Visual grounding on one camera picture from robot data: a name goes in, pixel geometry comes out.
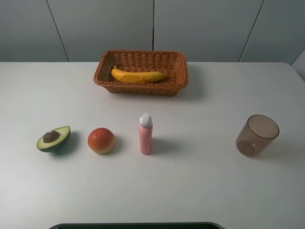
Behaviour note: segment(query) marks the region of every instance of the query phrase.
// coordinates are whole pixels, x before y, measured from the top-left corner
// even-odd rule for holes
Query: brown woven basket
[[[114,66],[127,72],[158,71],[165,77],[155,83],[122,83],[114,79]],[[111,93],[176,95],[188,84],[186,57],[180,52],[109,50],[101,58],[94,82]]]

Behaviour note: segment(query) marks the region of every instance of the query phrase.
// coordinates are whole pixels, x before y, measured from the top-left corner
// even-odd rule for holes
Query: gray wall
[[[153,0],[48,0],[70,61],[153,49]]]
[[[154,49],[237,62],[263,0],[155,0]]]
[[[45,0],[1,0],[0,61],[68,61]]]
[[[109,49],[188,61],[286,62],[305,48],[305,0],[2,0],[0,61],[99,61]]]
[[[305,50],[299,56],[299,58],[294,62],[292,67],[295,71],[305,80]]]
[[[293,64],[305,48],[305,0],[265,0],[243,62]]]

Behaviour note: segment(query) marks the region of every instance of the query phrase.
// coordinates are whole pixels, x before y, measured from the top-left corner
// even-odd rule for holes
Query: avocado half
[[[69,126],[63,126],[47,132],[37,142],[37,148],[42,152],[54,152],[62,147],[70,136]]]

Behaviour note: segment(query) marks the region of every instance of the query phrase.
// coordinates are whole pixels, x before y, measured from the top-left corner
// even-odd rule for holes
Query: banana
[[[165,77],[160,72],[147,72],[147,73],[130,73],[117,69],[116,66],[111,71],[111,75],[114,79],[123,83],[151,83],[156,82]]]

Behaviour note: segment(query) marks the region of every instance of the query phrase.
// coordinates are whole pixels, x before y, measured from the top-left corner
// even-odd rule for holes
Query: avocado pit
[[[49,131],[43,136],[44,143],[51,143],[55,142],[59,138],[59,133],[57,131]]]

